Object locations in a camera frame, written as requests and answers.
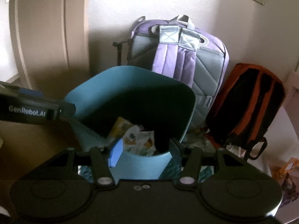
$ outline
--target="backpack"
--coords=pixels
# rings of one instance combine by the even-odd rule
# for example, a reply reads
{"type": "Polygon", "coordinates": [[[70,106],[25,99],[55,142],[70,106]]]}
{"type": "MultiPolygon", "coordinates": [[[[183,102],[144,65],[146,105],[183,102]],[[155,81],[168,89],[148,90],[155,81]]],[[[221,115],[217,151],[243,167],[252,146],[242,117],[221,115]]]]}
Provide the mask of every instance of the backpack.
{"type": "Polygon", "coordinates": [[[204,123],[217,95],[229,56],[218,38],[196,28],[186,15],[137,23],[129,39],[128,65],[181,81],[196,95],[190,128],[204,123]]]}
{"type": "Polygon", "coordinates": [[[271,71],[237,64],[207,115],[207,137],[216,148],[233,144],[246,150],[245,160],[257,159],[267,146],[264,134],[284,98],[284,86],[271,71]],[[250,152],[259,142],[263,145],[252,157],[250,152]]]}

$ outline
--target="door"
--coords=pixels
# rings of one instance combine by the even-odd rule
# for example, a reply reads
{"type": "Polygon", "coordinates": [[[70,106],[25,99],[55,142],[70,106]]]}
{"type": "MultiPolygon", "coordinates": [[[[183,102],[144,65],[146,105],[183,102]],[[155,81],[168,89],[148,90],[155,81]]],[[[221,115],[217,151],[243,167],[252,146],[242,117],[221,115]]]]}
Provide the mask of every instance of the door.
{"type": "Polygon", "coordinates": [[[10,0],[10,32],[24,87],[63,98],[90,77],[88,0],[10,0]]]}

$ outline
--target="white wall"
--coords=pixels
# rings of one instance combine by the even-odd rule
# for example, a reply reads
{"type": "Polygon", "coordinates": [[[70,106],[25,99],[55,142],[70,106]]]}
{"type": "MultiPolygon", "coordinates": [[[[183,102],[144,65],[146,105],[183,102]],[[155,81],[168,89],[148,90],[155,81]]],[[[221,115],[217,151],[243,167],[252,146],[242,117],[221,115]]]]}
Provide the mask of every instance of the white wall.
{"type": "Polygon", "coordinates": [[[286,80],[299,59],[299,0],[90,0],[90,58],[100,72],[116,65],[113,41],[128,38],[136,19],[189,15],[217,37],[238,62],[263,65],[286,80]]]}
{"type": "Polygon", "coordinates": [[[10,39],[8,3],[0,0],[0,81],[7,81],[18,73],[10,39]]]}

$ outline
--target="silver reflective strip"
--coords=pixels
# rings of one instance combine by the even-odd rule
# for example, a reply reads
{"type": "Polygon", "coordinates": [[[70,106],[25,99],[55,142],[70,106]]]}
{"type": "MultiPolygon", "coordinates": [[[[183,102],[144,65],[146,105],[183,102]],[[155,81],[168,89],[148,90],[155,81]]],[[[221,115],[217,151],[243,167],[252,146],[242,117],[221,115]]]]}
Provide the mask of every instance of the silver reflective strip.
{"type": "Polygon", "coordinates": [[[178,44],[179,26],[160,25],[159,42],[162,44],[178,44]]]}
{"type": "Polygon", "coordinates": [[[196,51],[199,41],[200,33],[183,28],[178,46],[196,51]]]}

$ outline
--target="blue trash bin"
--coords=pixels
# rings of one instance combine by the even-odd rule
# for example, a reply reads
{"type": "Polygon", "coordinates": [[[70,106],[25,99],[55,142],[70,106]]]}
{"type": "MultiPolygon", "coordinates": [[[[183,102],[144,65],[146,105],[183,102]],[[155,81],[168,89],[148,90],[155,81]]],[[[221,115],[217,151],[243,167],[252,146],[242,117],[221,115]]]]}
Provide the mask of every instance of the blue trash bin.
{"type": "Polygon", "coordinates": [[[195,95],[188,86],[134,66],[117,66],[96,75],[72,90],[65,101],[76,105],[74,119],[84,125],[71,123],[84,151],[106,145],[119,116],[155,131],[161,154],[123,152],[110,168],[116,180],[157,179],[171,159],[169,139],[183,139],[195,108],[195,95]]]}

